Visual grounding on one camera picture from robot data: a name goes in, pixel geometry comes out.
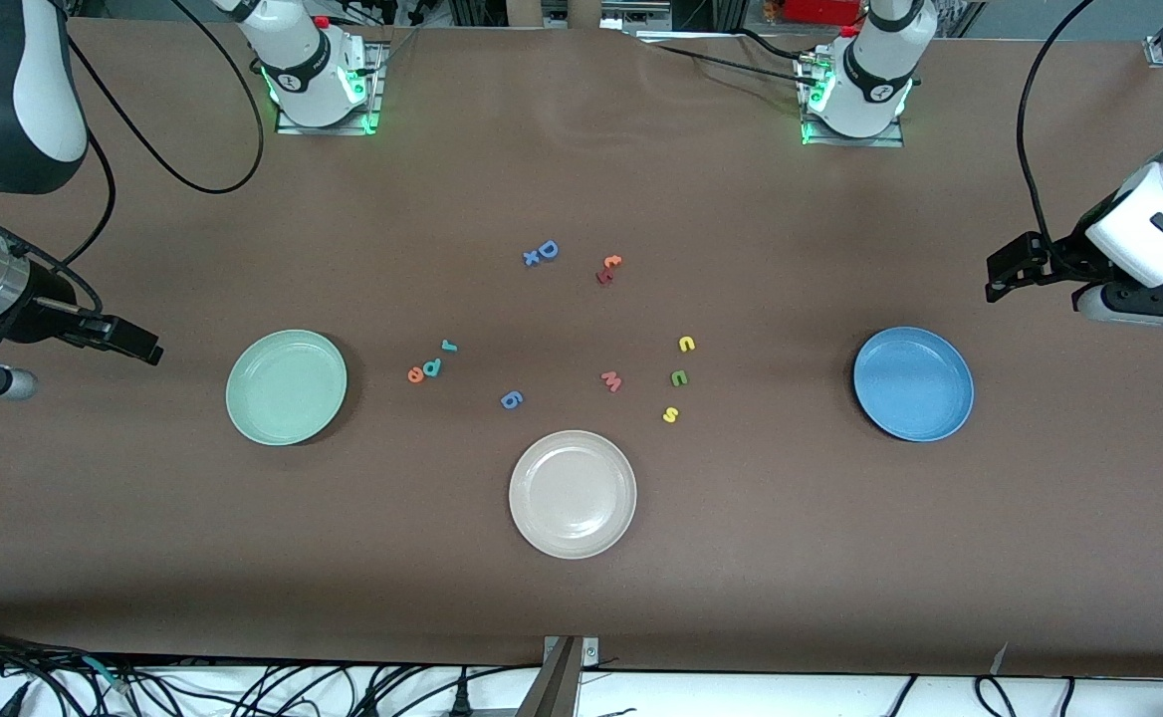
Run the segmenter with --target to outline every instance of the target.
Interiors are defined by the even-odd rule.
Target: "blue plate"
[[[972,414],[976,386],[958,350],[927,330],[878,331],[855,354],[855,396],[889,435],[949,437]]]

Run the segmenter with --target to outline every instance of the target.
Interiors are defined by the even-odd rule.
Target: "red box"
[[[861,16],[861,0],[786,0],[782,14],[794,23],[849,26]]]

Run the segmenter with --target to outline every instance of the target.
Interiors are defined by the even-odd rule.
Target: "table surface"
[[[244,171],[243,95],[193,27],[72,34],[176,167]],[[1006,672],[1163,673],[1163,331],[1087,322],[1073,287],[983,299],[984,258],[1034,225],[1014,109],[1035,51],[936,42],[905,149],[850,150],[800,145],[780,81],[614,31],[420,31],[377,136],[269,136],[227,196],[164,175],[79,79],[121,189],[77,268],[166,356],[0,351],[43,381],[0,402],[0,630],[461,662],[583,632],[627,666],[820,672],[983,672],[1009,644]],[[1071,227],[1163,146],[1163,72],[1059,45],[1028,121]],[[91,159],[0,196],[0,222],[62,254],[102,201]],[[525,268],[547,239],[558,259]],[[855,350],[897,324],[972,368],[950,439],[891,439],[855,404]],[[330,336],[350,393],[316,439],[266,449],[223,385],[283,328]],[[411,385],[441,339],[459,352]],[[506,500],[563,428],[608,436],[640,482],[630,531],[585,561],[533,550]]]

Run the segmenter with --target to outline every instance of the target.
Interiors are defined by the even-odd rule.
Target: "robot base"
[[[371,70],[363,78],[364,102],[347,114],[340,122],[322,128],[309,128],[291,120],[277,106],[277,135],[304,136],[371,136],[377,135],[378,115],[383,110],[383,92],[386,86],[386,58],[391,55],[390,42],[364,41],[363,67]]]
[[[794,77],[813,78],[825,81],[825,73],[830,67],[830,45],[818,45],[813,53],[794,60]],[[819,117],[808,105],[813,96],[821,92],[822,85],[799,85],[799,113],[801,114],[801,136],[804,144],[835,144],[840,146],[904,146],[904,135],[900,121],[892,119],[887,128],[876,136],[842,136],[833,131],[825,120]]]

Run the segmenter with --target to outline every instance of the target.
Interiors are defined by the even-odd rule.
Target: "white floor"
[[[264,709],[277,709],[290,695],[308,686],[329,671],[314,667],[302,676],[283,682],[263,700]],[[238,698],[263,673],[263,667],[164,667],[145,671],[166,677],[171,684]],[[342,717],[350,704],[362,697],[371,667],[350,671],[354,682],[335,676],[323,681],[304,697],[314,704],[288,709],[292,717]],[[380,708],[381,717],[397,717],[397,711],[420,695],[440,688],[458,676],[458,668],[435,667],[405,682],[387,695]],[[528,691],[535,671],[505,672],[471,681],[471,703],[476,709],[514,708]],[[730,716],[790,714],[797,717],[883,717],[904,686],[905,676],[846,675],[721,675],[721,673],[652,673],[587,672],[583,675],[578,717],[606,717],[635,709],[635,717]],[[24,677],[0,677],[0,707]],[[63,677],[72,694],[90,711],[94,697],[84,679]],[[1014,703],[1019,717],[1056,717],[1064,680],[1001,677],[1001,684]],[[990,704],[1006,714],[1004,705],[990,693]],[[107,711],[129,717],[130,708],[116,690],[109,690]],[[454,690],[419,704],[409,717],[434,717],[448,714]],[[156,717],[164,714],[145,700],[141,712]],[[228,717],[230,705],[208,700],[181,700],[186,717]],[[919,677],[904,702],[905,717],[991,717],[976,700],[972,677]],[[45,686],[34,682],[28,691],[21,717],[59,717],[59,704]],[[1163,717],[1163,681],[1161,680],[1078,680],[1069,717]]]

